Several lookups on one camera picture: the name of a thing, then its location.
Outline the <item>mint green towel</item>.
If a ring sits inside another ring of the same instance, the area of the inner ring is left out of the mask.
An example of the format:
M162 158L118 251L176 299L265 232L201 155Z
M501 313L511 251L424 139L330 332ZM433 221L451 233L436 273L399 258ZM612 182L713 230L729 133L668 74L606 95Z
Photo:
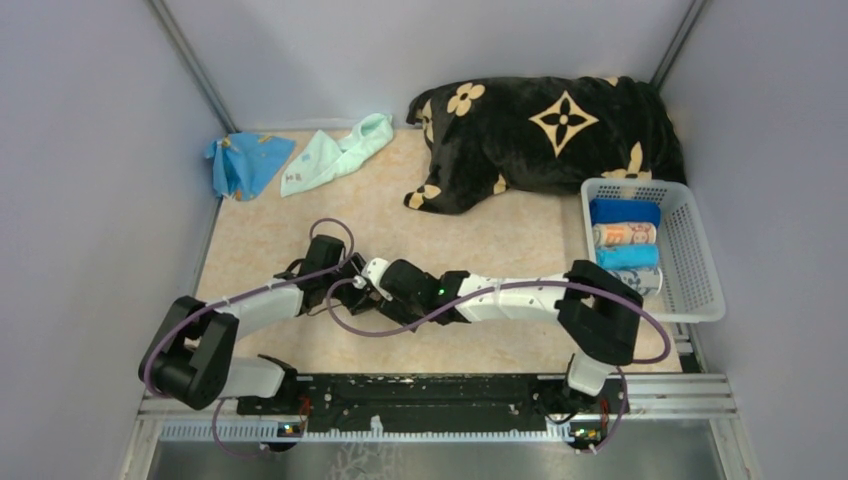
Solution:
M359 170L394 137L393 117L370 114L340 139L318 130L281 175L282 198L303 193Z

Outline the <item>blue white patterned towel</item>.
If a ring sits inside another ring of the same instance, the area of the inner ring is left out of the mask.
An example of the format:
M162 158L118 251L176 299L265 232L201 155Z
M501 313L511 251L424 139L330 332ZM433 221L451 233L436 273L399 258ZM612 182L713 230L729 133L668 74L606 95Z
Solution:
M622 270L621 279L643 297L658 294L663 285L663 273L659 267Z

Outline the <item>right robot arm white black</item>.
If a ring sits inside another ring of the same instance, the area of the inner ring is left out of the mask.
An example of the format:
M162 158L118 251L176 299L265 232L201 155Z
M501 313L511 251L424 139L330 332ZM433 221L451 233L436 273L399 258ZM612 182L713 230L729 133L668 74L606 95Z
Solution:
M362 274L383 300L399 308L403 323L509 320L562 327L577 346L563 385L564 401L576 412L599 403L607 377L634 360L643 299L588 260L573 262L564 274L530 279L465 270L434 277L406 260L380 258L368 262Z

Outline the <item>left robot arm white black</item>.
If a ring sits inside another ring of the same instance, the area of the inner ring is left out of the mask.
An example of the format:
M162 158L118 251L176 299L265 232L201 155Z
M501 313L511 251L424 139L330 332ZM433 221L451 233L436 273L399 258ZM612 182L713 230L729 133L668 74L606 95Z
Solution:
M327 298L330 286L359 275L366 262L345 243L328 235L310 241L306 255L247 292L204 302L176 299L138 367L148 392L194 410L219 399L261 399L277 414L292 411L300 399L289 380L294 367L268 355L237 357L236 343L277 322L303 317Z

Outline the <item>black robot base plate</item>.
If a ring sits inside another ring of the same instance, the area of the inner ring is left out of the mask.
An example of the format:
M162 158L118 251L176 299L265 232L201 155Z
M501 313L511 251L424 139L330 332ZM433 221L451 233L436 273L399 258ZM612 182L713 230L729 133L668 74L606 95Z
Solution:
M569 394L561 374L299 374L271 399L238 399L243 416L290 415L314 434L542 434L625 404L619 377L596 397Z

